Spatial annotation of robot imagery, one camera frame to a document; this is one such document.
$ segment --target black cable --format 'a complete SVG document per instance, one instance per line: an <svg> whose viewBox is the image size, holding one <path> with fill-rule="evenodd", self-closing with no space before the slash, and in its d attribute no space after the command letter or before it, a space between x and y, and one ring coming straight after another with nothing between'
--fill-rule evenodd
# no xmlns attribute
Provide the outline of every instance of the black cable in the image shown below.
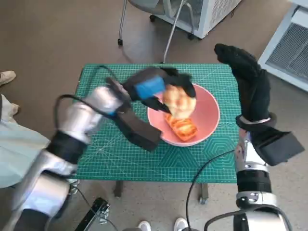
<svg viewBox="0 0 308 231"><path fill-rule="evenodd" d="M90 107L93 111L105 116L105 117L108 117L108 114L101 111L100 109L94 107L93 105L91 105L90 103L82 100L81 98L75 96L75 95L71 95L71 94L65 94L65 95L60 95L57 99L56 99L56 103L54 104L54 107L53 107L53 118L54 118L54 125L56 127L56 129L59 128L59 118L58 118L58 111L59 111L59 106L60 106L60 103L62 101L62 99L65 99L65 98L69 98L69 99L73 99L73 100L77 100L79 102L82 102L83 104L85 104L86 106Z"/></svg>
<svg viewBox="0 0 308 231"><path fill-rule="evenodd" d="M90 90L90 87L92 85L92 81L94 79L94 77L96 76L97 72L100 70L100 69L106 69L114 79L117 80L116 78L116 74L113 72L113 70L111 70L109 67L105 66L105 65L99 65L99 66L96 66L93 70L93 72L91 73L90 77L89 77L89 81L88 81L88 86L85 90L85 96L87 96L87 94L89 93L89 90ZM85 102L84 100L82 100L81 98L75 96L75 95L72 95L72 94L64 94L64 95L60 95L57 99L56 99L56 102L55 102L55 105L53 107L53 119L54 119L54 125L55 125L55 128L58 129L59 128L59 106L60 106L60 103L61 103L61 100L64 99L64 98L70 98L70 99L73 99L73 100L77 100L79 102L82 102L83 104L89 106L90 108L93 109L93 111L103 115L103 116L107 116L106 113L100 111L98 108L92 106L91 104Z"/></svg>
<svg viewBox="0 0 308 231"><path fill-rule="evenodd" d="M98 65L96 66L93 71L91 72L91 75L89 76L89 81L88 81L88 85L85 89L85 92L84 92L84 97L86 97L90 91L90 88L91 88L91 85L92 85L92 81L93 79L96 77L96 74L97 72L100 70L100 69L105 69L107 70L111 75L112 77L117 80L117 77L116 77L116 74L113 72L113 70L111 70L109 67L105 66L105 65Z"/></svg>
<svg viewBox="0 0 308 231"><path fill-rule="evenodd" d="M230 18L232 18L232 17L234 16L234 12L235 12L235 9L233 9L233 10L231 11Z"/></svg>
<svg viewBox="0 0 308 231"><path fill-rule="evenodd" d="M97 213L92 209L92 206L90 205L90 203L88 202L88 200L86 199L86 197L85 197L85 195L82 193L82 191L81 191L77 186L74 186L73 188L77 189L77 191L80 193L82 199L83 199L83 200L86 202L86 204L89 206L91 212L94 213L94 215L97 215ZM117 229L117 227L115 226L115 224L114 224L112 221L110 221L109 219L106 219L106 218L105 218L105 220L106 220L107 222L109 222L109 223L114 227L115 231L119 231L119 230Z"/></svg>
<svg viewBox="0 0 308 231"><path fill-rule="evenodd" d="M218 215L218 216L213 217L213 218L211 218L210 220L207 221L207 223L204 225L204 231L207 231L207 228L209 227L209 225L212 224L213 222L219 220L219 219L227 218L227 217L230 217L230 216L241 215L241 214L244 214L246 212L255 211L255 210L258 210L258 209L261 209L261 208L271 208L271 209L275 210L277 213L281 214L285 223L286 223L286 225L288 226L288 230L292 231L291 222L287 218L286 214L280 208L273 206L273 205L254 205L251 208L241 209L241 210L238 210L238 211Z"/></svg>
<svg viewBox="0 0 308 231"><path fill-rule="evenodd" d="M188 228L189 228L189 231L191 231L191 225L190 225L190 221L189 221L189 215L188 215L188 203L189 203L189 197L191 195L191 192L192 192L192 189L193 189L193 186L195 185L195 183L197 182L197 179L199 178L200 174L202 173L202 171L205 169L205 167L211 163L212 161L226 155L226 154L229 154L231 152L233 152L234 150L230 150L230 151L227 151L223 154L220 154L218 156L215 156L213 157L212 159L208 160L201 168L200 170L198 171L198 173L194 176L193 180L192 180L192 184L188 190L188 194L187 194L187 199L186 199L186 220L187 220L187 223L188 223Z"/></svg>

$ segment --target chair wheel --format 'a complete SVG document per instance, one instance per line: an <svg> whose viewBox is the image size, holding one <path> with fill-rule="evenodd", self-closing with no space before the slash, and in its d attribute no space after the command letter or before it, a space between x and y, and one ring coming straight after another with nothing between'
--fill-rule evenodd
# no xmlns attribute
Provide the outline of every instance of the chair wheel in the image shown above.
<svg viewBox="0 0 308 231"><path fill-rule="evenodd" d="M118 44L119 46L123 46L123 40L118 39L118 40L117 40L117 44Z"/></svg>
<svg viewBox="0 0 308 231"><path fill-rule="evenodd" d="M156 16L155 15L150 15L150 21L151 23L155 22Z"/></svg>
<svg viewBox="0 0 308 231"><path fill-rule="evenodd" d="M187 38L188 38L189 40L193 40L193 39L194 39L194 34L188 34Z"/></svg>
<svg viewBox="0 0 308 231"><path fill-rule="evenodd" d="M199 204L201 204L201 205L207 204L207 199L204 199L204 198L202 198L202 197L200 196L200 198L199 198Z"/></svg>

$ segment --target gray floor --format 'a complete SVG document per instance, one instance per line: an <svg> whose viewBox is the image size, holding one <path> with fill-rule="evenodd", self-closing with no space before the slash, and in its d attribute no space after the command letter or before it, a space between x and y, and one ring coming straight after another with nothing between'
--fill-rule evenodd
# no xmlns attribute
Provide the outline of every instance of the gray floor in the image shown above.
<svg viewBox="0 0 308 231"><path fill-rule="evenodd" d="M286 0L245 0L233 18L227 17L209 35L189 41L178 30L172 40L171 63L216 63L213 52L218 42L244 48L259 57L280 23L290 3ZM154 24L148 14L128 6L124 25L124 49L117 47L122 0L2 0L0 3L0 65L15 70L18 77L0 91L11 102L21 105L17 121L47 137L53 134L52 104L62 93L74 93L85 63L153 63L162 60L171 26ZM307 145L308 94L271 77L270 109L278 117L278 127L293 130ZM307 152L271 170L273 188L295 231L307 231L308 221ZM92 202L102 196L111 203L110 220L121 230L142 219L153 230L172 230L175 219L185 215L186 183L128 182L121 200L112 196L114 182L83 181L81 189ZM202 230L212 216L236 209L236 187L210 185L211 199L205 206L190 204L194 227ZM12 189L0 190L0 227L8 216ZM74 230L88 210L79 195L64 217L51 230ZM232 220L219 221L210 230L231 230ZM92 230L112 230L95 226Z"/></svg>

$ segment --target table leg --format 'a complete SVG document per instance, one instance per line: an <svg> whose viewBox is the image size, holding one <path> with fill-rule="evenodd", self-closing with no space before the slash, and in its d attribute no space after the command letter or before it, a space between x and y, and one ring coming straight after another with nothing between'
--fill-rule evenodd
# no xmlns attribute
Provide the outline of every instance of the table leg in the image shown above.
<svg viewBox="0 0 308 231"><path fill-rule="evenodd" d="M199 198L199 203L201 205L205 205L208 200L208 185L207 183L200 183L201 186L201 194Z"/></svg>
<svg viewBox="0 0 308 231"><path fill-rule="evenodd" d="M121 198L122 192L123 192L123 185L124 181L123 180L117 180L115 182L115 189L114 189L114 195L116 198Z"/></svg>

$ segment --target pastry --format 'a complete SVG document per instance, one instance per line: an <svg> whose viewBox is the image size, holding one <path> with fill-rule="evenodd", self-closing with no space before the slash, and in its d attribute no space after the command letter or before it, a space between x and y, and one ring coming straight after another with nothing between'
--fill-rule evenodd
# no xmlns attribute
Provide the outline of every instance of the pastry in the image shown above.
<svg viewBox="0 0 308 231"><path fill-rule="evenodd" d="M196 98L189 97L183 88L167 85L163 94L163 103L168 106L176 119L188 118L196 107Z"/></svg>
<svg viewBox="0 0 308 231"><path fill-rule="evenodd" d="M197 134L197 127L190 118L176 119L166 113L165 120L182 141L187 141Z"/></svg>

